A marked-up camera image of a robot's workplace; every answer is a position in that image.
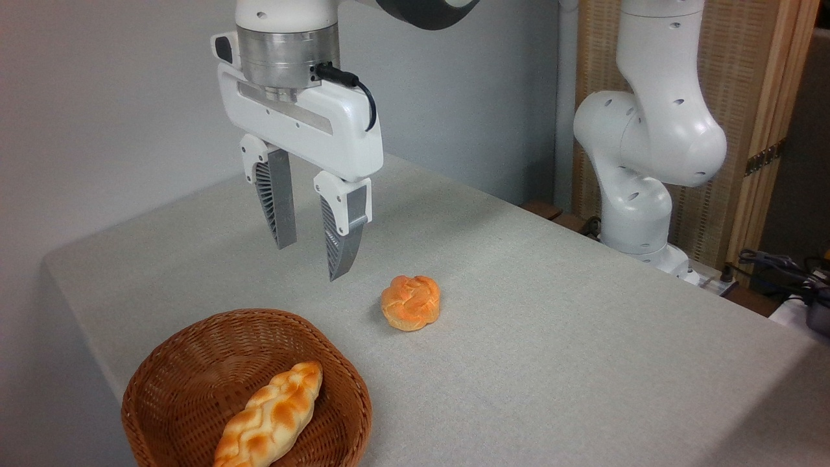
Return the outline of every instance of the basket rim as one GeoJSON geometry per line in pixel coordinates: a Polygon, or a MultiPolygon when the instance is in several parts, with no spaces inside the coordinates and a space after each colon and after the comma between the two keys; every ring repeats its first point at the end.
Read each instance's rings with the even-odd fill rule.
{"type": "Polygon", "coordinates": [[[162,350],[165,347],[168,347],[172,342],[176,342],[181,339],[183,335],[193,333],[194,331],[198,332],[200,327],[208,326],[212,322],[221,320],[229,315],[256,315],[263,313],[289,319],[304,327],[337,361],[337,363],[346,370],[349,377],[357,386],[358,398],[360,400],[360,404],[363,406],[364,423],[361,424],[361,431],[358,433],[358,439],[362,440],[362,442],[359,442],[356,446],[352,446],[351,450],[343,459],[341,465],[356,465],[357,462],[360,461],[366,451],[366,448],[368,447],[369,437],[372,434],[372,401],[369,397],[369,389],[366,386],[366,382],[357,371],[357,368],[355,368],[352,362],[349,361],[349,359],[347,359],[343,353],[334,346],[334,344],[328,339],[328,337],[325,336],[325,334],[323,334],[323,332],[317,329],[317,327],[302,316],[275,308],[238,308],[227,312],[216,313],[177,331],[172,336],[158,344],[149,353],[149,355],[145,357],[130,377],[129,383],[127,384],[127,388],[124,390],[124,395],[121,400],[121,425],[123,426],[124,431],[127,432],[127,439],[129,441],[130,448],[132,449],[133,455],[140,465],[154,466],[158,464],[151,453],[144,449],[144,447],[147,446],[147,440],[144,437],[144,432],[139,429],[136,417],[130,416],[130,414],[131,412],[134,412],[136,402],[135,396],[139,389],[143,387],[142,382],[144,381],[144,377],[148,374],[149,368],[157,361],[162,350]]]}

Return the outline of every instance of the metal bracket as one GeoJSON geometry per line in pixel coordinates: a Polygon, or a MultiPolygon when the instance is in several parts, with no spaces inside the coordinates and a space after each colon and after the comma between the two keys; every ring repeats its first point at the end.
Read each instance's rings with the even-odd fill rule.
{"type": "Polygon", "coordinates": [[[744,177],[749,177],[750,175],[764,168],[764,166],[772,164],[773,161],[781,157],[781,154],[783,153],[784,143],[786,141],[787,139],[784,138],[781,141],[775,143],[774,145],[771,145],[769,148],[762,150],[758,154],[750,157],[746,161],[744,177]]]}

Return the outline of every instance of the bread roll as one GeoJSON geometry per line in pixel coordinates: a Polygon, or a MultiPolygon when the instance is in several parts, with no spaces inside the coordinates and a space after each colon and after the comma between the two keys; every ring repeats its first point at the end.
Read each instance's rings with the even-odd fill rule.
{"type": "Polygon", "coordinates": [[[397,276],[380,295],[380,307],[389,325],[416,331],[438,319],[441,290],[427,276],[397,276]]]}
{"type": "Polygon", "coordinates": [[[271,378],[225,425],[213,467],[268,467],[285,455],[311,421],[322,381],[317,361],[271,378]]]}

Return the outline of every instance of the wicker basket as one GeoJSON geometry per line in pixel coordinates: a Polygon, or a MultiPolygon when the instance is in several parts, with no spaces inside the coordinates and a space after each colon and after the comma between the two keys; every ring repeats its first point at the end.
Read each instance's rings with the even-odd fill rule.
{"type": "Polygon", "coordinates": [[[247,309],[177,332],[129,381],[121,422],[142,466],[213,464],[225,424],[277,373],[300,361],[323,366],[311,422],[273,465],[357,465],[372,429],[372,404],[354,366],[305,319],[247,309]]]}

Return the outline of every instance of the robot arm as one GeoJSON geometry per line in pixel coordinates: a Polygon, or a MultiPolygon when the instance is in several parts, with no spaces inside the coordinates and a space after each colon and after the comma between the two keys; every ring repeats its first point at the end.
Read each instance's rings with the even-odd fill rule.
{"type": "MultiPolygon", "coordinates": [[[[307,32],[337,22],[346,0],[238,0],[237,25],[260,32],[307,32]]],[[[415,27],[435,31],[461,21],[479,0],[355,0],[415,27]]]]}
{"type": "MultiPolygon", "coordinates": [[[[372,221],[369,176],[383,165],[374,99],[337,69],[344,0],[238,0],[237,30],[212,38],[222,102],[278,248],[296,241],[291,153],[319,166],[329,279],[349,271],[372,221]]],[[[461,20],[478,0],[359,0],[424,29],[461,20]]]]}
{"type": "Polygon", "coordinates": [[[574,118],[600,185],[603,243],[689,282],[688,257],[667,243],[662,182],[704,184],[726,154],[697,79],[703,3],[622,0],[617,64],[634,94],[594,93],[574,118]]]}

